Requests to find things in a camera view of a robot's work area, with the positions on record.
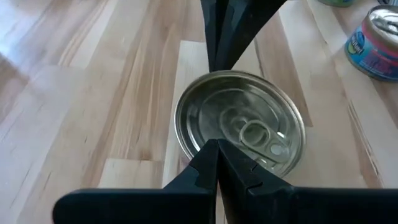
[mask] can with label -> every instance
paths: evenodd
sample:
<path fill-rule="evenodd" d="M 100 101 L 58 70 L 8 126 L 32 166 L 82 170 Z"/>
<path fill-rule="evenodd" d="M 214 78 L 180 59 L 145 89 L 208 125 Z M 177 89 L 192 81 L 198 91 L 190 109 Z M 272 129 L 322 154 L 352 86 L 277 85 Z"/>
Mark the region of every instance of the can with label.
<path fill-rule="evenodd" d="M 345 44 L 349 61 L 384 81 L 398 81 L 398 6 L 371 9 Z"/>
<path fill-rule="evenodd" d="M 318 0 L 324 4 L 337 7 L 348 7 L 354 3 L 355 0 Z"/>
<path fill-rule="evenodd" d="M 209 139 L 226 139 L 268 171 L 283 177 L 305 145 L 303 119 L 279 88 L 240 71 L 217 71 L 195 80 L 175 110 L 175 131 L 192 159 Z"/>

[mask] wooden floor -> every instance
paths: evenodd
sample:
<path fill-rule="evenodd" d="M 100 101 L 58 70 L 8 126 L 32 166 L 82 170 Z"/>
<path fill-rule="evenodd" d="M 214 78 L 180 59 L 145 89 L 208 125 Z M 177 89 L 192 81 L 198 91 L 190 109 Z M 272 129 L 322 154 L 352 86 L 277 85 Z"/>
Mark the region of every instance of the wooden floor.
<path fill-rule="evenodd" d="M 398 187 L 398 86 L 342 50 L 376 4 L 287 1 L 235 65 L 281 87 L 303 116 L 291 184 Z M 75 189 L 170 182 L 187 163 L 175 105 L 206 72 L 198 0 L 0 0 L 0 223 L 51 223 Z"/>

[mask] wood grain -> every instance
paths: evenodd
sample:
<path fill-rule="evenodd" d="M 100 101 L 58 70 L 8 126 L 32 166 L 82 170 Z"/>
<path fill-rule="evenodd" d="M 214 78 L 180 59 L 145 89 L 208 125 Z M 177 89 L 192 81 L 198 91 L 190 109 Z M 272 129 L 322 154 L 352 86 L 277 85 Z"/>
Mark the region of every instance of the wood grain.
<path fill-rule="evenodd" d="M 397 85 L 342 48 L 376 4 L 287 1 L 234 66 L 303 116 L 291 184 L 398 187 Z M 167 185 L 189 163 L 177 101 L 207 72 L 199 0 L 0 1 L 0 223 L 51 223 L 56 200 L 83 187 Z"/>

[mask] can lid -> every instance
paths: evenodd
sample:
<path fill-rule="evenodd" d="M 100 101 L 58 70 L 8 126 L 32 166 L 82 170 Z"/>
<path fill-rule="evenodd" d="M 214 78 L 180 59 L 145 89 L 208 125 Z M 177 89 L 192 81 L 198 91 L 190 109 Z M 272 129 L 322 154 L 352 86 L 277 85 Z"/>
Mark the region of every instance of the can lid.
<path fill-rule="evenodd" d="M 227 139 L 261 166 L 284 176 L 305 144 L 303 120 L 279 88 L 240 71 L 195 80 L 175 111 L 178 140 L 191 159 L 209 139 Z"/>
<path fill-rule="evenodd" d="M 398 7 L 379 6 L 369 13 L 369 19 L 379 33 L 391 42 L 398 44 Z"/>

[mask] can label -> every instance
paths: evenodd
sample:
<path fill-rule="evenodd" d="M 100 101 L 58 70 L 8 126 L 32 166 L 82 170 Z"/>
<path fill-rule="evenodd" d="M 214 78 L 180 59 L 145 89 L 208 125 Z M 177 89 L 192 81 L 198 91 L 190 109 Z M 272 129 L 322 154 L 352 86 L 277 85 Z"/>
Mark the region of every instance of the can label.
<path fill-rule="evenodd" d="M 357 67 L 365 70 L 368 75 L 385 80 L 398 80 L 398 57 L 393 52 L 386 52 L 380 47 L 381 42 L 372 42 L 364 25 L 357 28 L 345 45 L 347 56 Z"/>
<path fill-rule="evenodd" d="M 319 1 L 332 6 L 340 6 L 340 7 L 350 6 L 352 5 L 352 3 L 354 3 L 354 0 L 319 0 Z"/>

